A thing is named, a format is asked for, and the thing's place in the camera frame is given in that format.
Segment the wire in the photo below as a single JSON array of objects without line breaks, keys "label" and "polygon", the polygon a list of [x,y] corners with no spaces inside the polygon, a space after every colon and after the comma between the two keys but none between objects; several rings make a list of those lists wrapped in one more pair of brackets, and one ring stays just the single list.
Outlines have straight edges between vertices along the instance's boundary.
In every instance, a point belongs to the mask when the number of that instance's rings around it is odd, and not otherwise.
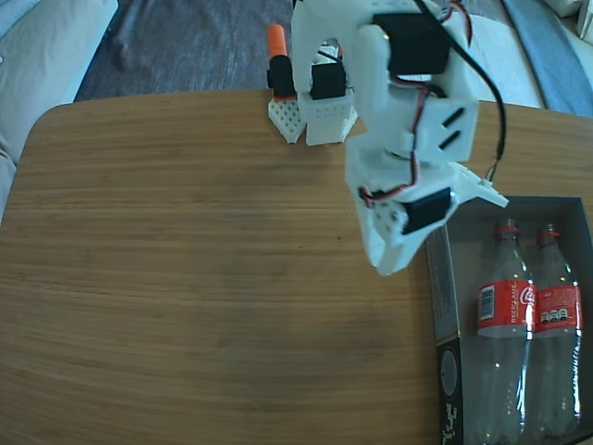
[{"label": "wire", "polygon": [[434,94],[436,97],[439,97],[441,99],[447,97],[447,95],[445,94],[445,90],[443,90],[440,86],[428,82],[409,81],[407,79],[402,79],[398,76],[393,76],[391,78],[391,82],[399,88],[428,88],[430,93]]},{"label": "wire", "polygon": [[337,63],[342,63],[342,60],[340,60],[340,59],[339,59],[339,58],[337,58],[336,56],[332,56],[331,54],[329,54],[329,53],[326,53],[325,51],[321,51],[321,50],[319,50],[319,51],[317,52],[317,54],[319,54],[320,56],[327,57],[327,58],[329,58],[330,60],[333,60],[334,62],[337,62]]},{"label": "wire", "polygon": [[445,23],[447,20],[451,18],[453,15],[453,11],[457,9],[462,15],[465,20],[465,34],[467,36],[467,44],[472,44],[473,39],[473,25],[472,25],[472,18],[470,17],[470,13],[467,11],[464,5],[462,5],[459,0],[450,0],[449,2],[449,9],[447,13],[441,17],[438,21],[441,23]]},{"label": "wire", "polygon": [[412,143],[412,150],[410,154],[410,173],[411,173],[411,181],[409,184],[399,185],[396,188],[393,188],[389,191],[379,191],[369,193],[366,187],[359,188],[359,197],[364,201],[366,207],[371,208],[372,203],[377,201],[383,201],[385,199],[389,199],[394,197],[395,195],[407,190],[411,187],[414,187],[418,182],[418,161],[416,159],[416,141],[418,139],[418,126],[420,125],[420,120],[424,112],[424,107],[426,105],[426,99],[430,95],[430,88],[428,85],[424,85],[418,94],[418,101],[416,102],[416,112],[414,113],[414,121],[411,126],[411,132],[414,135],[413,143]]},{"label": "wire", "polygon": [[492,95],[497,101],[498,107],[498,118],[499,118],[499,129],[498,129],[498,144],[497,144],[497,153],[496,153],[496,161],[490,167],[488,172],[486,173],[486,179],[488,181],[492,181],[494,179],[494,175],[496,174],[498,163],[504,156],[504,149],[507,141],[507,110],[504,106],[504,101],[502,100],[502,95],[498,90],[497,86],[494,84],[488,73],[484,71],[484,69],[470,56],[465,49],[461,47],[460,44],[443,28],[441,22],[430,12],[428,6],[424,3],[423,0],[413,0],[416,6],[421,10],[421,12],[426,16],[426,18],[432,23],[432,25],[439,29],[442,33],[444,38],[448,41],[451,45],[453,50],[460,55],[460,57],[467,63],[472,69],[482,78],[482,80],[486,83]]}]

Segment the plastic bottle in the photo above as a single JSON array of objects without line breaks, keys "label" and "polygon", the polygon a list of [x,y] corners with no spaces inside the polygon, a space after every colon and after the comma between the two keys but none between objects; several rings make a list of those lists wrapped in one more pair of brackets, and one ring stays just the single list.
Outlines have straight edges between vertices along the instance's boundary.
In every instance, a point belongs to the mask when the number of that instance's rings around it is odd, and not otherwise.
[{"label": "plastic bottle", "polygon": [[482,358],[476,441],[513,444],[525,426],[525,376],[534,328],[535,288],[518,244],[519,229],[506,219],[495,227],[494,267],[478,293]]},{"label": "plastic bottle", "polygon": [[539,230],[536,272],[536,332],[530,375],[529,427],[535,439],[574,433],[581,417],[578,358],[583,318],[580,289],[558,245],[552,224]]}]

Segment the bottle neck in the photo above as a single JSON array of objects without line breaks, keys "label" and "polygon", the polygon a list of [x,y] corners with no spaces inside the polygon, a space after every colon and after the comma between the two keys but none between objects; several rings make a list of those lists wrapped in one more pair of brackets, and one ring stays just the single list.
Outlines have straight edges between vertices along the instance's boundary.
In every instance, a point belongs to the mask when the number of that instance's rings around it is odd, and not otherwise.
[{"label": "bottle neck", "polygon": [[539,286],[566,286],[576,284],[571,267],[566,262],[564,255],[554,236],[546,236],[538,241],[541,258],[539,272]]},{"label": "bottle neck", "polygon": [[493,281],[532,281],[523,258],[516,234],[497,235]]}]

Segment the orange cap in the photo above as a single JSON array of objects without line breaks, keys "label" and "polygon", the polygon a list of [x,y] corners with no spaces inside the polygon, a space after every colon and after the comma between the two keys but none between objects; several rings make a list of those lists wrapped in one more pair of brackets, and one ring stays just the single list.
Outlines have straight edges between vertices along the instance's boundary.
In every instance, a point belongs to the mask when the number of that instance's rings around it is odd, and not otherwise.
[{"label": "orange cap", "polygon": [[281,25],[270,25],[268,27],[268,58],[272,60],[276,56],[288,56],[286,38]]}]

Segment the wooden table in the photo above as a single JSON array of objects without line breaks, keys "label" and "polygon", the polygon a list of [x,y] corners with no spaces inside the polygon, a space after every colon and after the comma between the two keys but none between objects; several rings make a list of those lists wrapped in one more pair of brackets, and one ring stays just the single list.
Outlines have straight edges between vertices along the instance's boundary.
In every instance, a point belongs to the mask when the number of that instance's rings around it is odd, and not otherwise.
[{"label": "wooden table", "polygon": [[[80,103],[32,131],[0,229],[0,443],[438,443],[425,256],[367,263],[341,146],[268,92]],[[509,109],[507,194],[582,195],[593,123]],[[498,131],[483,106],[470,163]]]}]

